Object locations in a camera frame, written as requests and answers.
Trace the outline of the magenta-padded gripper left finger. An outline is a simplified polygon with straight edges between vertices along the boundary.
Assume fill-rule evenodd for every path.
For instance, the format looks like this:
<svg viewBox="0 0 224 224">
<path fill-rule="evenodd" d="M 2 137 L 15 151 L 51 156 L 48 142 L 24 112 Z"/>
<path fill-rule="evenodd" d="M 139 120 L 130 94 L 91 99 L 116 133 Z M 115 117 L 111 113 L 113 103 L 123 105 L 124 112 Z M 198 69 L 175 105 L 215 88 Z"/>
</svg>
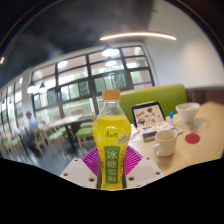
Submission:
<svg viewBox="0 0 224 224">
<path fill-rule="evenodd" d="M 82 158 L 74 158 L 62 171 L 60 177 L 84 188 L 96 189 L 100 160 L 96 147 Z"/>
</svg>

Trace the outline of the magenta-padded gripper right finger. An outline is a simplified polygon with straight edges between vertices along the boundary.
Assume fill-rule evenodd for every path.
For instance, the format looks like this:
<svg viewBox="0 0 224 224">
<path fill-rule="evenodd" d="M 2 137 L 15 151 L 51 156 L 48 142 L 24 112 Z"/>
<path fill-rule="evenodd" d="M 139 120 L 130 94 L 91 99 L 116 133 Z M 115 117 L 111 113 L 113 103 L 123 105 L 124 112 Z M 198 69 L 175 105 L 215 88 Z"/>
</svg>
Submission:
<svg viewBox="0 0 224 224">
<path fill-rule="evenodd" d="M 164 177 L 164 174 L 150 157 L 143 157 L 128 146 L 124 160 L 124 183 L 126 189 L 140 188 Z"/>
</svg>

